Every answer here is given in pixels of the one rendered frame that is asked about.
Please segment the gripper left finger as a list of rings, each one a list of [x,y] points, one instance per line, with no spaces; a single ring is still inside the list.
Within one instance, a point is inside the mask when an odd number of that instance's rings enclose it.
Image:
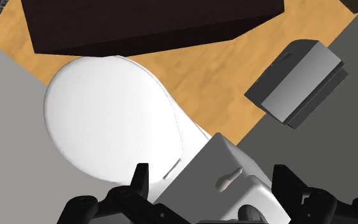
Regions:
[[[94,218],[124,214],[133,224],[191,224],[163,204],[148,201],[149,164],[139,163],[128,186],[117,186],[98,201],[94,196],[72,198],[57,224],[89,224]]]

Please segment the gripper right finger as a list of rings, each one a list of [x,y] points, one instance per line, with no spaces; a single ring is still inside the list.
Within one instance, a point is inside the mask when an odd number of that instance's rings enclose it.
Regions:
[[[289,224],[358,224],[358,198],[341,202],[326,190],[307,186],[286,165],[274,166],[272,193]]]

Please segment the grey round object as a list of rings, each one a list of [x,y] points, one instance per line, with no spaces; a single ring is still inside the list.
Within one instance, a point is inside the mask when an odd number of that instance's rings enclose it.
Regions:
[[[238,221],[252,221],[267,223],[263,214],[254,206],[246,204],[242,205],[238,210]]]

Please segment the white toilet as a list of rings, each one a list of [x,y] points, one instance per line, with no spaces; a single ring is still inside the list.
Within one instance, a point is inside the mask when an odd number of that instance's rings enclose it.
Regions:
[[[147,163],[149,201],[191,223],[237,219],[250,205],[268,224],[289,224],[257,163],[222,134],[204,131],[130,59],[65,65],[47,88],[44,118],[56,148],[93,177],[127,185],[136,165]]]

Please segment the dark robot stand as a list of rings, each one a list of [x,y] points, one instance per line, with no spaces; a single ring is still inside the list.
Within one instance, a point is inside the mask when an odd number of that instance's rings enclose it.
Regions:
[[[284,0],[21,0],[35,53],[133,56],[232,40]]]

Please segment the grey wall-mounted box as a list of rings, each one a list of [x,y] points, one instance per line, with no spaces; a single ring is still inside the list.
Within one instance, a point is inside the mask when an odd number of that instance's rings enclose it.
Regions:
[[[297,129],[347,77],[344,66],[320,41],[297,39],[244,95],[280,123]]]

